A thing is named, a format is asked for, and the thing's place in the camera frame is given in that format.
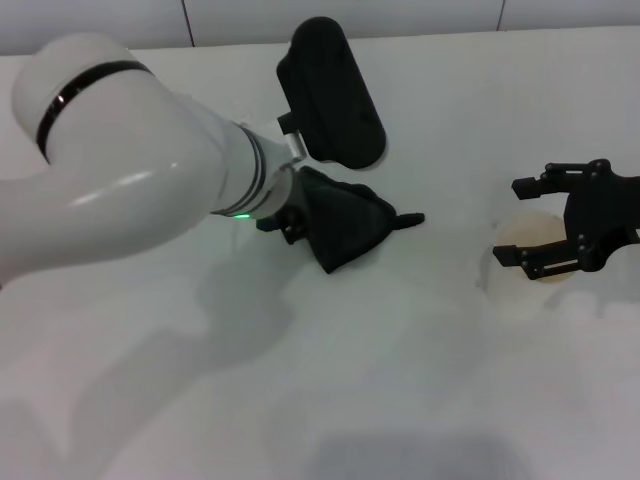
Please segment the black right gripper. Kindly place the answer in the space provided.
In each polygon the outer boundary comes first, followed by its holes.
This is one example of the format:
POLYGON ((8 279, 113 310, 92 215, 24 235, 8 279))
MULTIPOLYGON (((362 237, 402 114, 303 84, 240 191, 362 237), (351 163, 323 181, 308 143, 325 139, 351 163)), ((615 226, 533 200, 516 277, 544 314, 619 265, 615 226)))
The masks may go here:
POLYGON ((494 246, 502 267, 520 267, 529 280, 604 268, 617 250, 639 242, 639 178, 611 172, 607 159, 548 163, 538 177, 519 178, 519 200, 569 193, 564 222, 568 240, 539 246, 494 246))

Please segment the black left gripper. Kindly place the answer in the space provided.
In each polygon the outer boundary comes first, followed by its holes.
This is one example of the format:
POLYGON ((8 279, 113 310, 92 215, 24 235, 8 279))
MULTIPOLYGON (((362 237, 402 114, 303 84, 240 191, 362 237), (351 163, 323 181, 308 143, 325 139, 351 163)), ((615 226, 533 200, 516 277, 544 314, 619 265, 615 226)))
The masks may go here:
POLYGON ((284 205, 274 214, 259 219, 256 228, 261 232, 280 231, 289 245, 306 239, 309 232, 310 211, 302 190, 291 191, 284 205))

